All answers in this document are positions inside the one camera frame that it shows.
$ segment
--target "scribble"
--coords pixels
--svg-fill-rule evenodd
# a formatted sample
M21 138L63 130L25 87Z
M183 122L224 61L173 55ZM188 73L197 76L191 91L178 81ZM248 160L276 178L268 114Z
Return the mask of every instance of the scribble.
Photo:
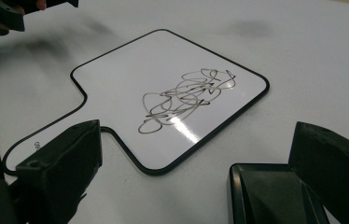
M210 105L222 91L232 89L236 84L235 75L229 70L219 72L202 68L181 78L182 81L173 89L143 95L147 115L138 129L139 133L155 133L163 125L174 125L186 119L197 108Z

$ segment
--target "whiteboard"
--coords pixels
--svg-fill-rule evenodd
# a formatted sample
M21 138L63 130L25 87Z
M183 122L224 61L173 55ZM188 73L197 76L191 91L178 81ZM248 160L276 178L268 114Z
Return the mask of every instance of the whiteboard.
M4 158L9 170L67 128L98 119L141 171L162 175L269 89L265 77L168 30L110 50L70 77L83 103L14 144Z

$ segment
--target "black device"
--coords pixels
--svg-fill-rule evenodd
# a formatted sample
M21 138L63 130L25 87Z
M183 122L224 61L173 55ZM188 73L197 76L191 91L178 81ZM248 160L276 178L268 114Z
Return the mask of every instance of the black device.
M11 0L11 4L15 4L23 8L25 14L29 14L39 9L35 5L35 0ZM59 4L68 2L73 7L78 7L78 0L47 0L47 7L54 7ZM6 27L15 31L24 31L23 15L14 10L11 6L0 0L0 22ZM0 35L7 35L8 30L0 29Z
M228 187L230 223L349 223L349 140L298 122L288 164L233 164Z
M70 127L17 165L14 183L0 179L0 223L67 223L100 166L99 120Z

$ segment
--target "white surface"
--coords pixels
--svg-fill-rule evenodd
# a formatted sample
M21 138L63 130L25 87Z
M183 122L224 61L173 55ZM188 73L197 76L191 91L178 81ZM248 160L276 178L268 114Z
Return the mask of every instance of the white surface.
M258 73L266 96L168 175L142 174L110 136L71 223L228 223L235 162L287 162L297 120L349 138L349 4L329 0L88 1L0 37L0 148L82 101L69 72L166 28Z
M10 170L35 152L35 143L43 147L91 119L116 131L145 168L164 169L268 88L261 77L168 31L143 36L72 74L88 94L86 103L16 145Z

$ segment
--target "table surface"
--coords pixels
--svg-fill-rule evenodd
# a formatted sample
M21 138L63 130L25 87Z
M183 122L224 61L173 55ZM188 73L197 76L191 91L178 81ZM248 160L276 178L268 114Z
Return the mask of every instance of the table surface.
M90 0L26 15L25 26L0 36L2 154L81 104L69 78L76 66L156 29L271 83L267 95L167 175L143 174L103 134L104 165L70 223L228 223L232 164L287 163L297 121L349 139L349 4Z

